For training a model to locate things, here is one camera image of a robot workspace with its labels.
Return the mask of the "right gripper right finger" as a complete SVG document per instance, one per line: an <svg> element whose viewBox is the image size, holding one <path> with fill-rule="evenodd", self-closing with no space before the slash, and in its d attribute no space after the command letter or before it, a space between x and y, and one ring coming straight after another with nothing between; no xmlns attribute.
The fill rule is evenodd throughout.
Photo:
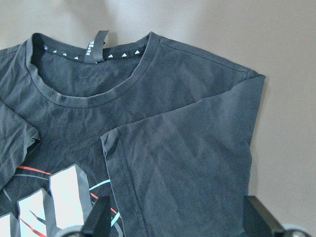
<svg viewBox="0 0 316 237"><path fill-rule="evenodd" d="M285 229L256 196L243 198L243 228L248 237L282 237Z"/></svg>

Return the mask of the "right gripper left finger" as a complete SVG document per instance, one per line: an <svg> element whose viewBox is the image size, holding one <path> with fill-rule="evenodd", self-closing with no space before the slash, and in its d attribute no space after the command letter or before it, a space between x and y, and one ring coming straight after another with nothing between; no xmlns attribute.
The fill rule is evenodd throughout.
<svg viewBox="0 0 316 237"><path fill-rule="evenodd" d="M84 237L108 237L110 229L110 197L104 196L96 201L81 229L81 233Z"/></svg>

